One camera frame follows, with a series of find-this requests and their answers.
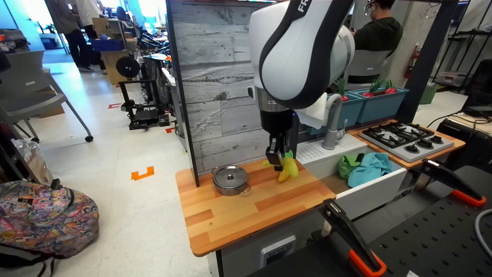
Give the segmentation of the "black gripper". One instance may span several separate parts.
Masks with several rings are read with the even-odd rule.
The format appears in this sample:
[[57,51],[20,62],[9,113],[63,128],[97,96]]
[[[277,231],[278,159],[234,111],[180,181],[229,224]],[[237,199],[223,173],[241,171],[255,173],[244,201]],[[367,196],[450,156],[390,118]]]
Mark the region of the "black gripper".
[[281,171],[281,158],[294,159],[297,153],[298,116],[277,104],[263,88],[255,90],[255,99],[261,128],[269,134],[266,159],[275,171]]

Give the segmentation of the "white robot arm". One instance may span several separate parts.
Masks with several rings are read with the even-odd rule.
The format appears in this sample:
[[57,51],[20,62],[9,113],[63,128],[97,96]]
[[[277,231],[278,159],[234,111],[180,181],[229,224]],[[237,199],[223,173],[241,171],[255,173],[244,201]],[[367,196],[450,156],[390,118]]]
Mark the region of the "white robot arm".
[[286,0],[249,18],[252,98],[267,133],[267,164],[283,170],[294,151],[297,110],[312,107],[354,59],[355,41],[344,27],[354,0]]

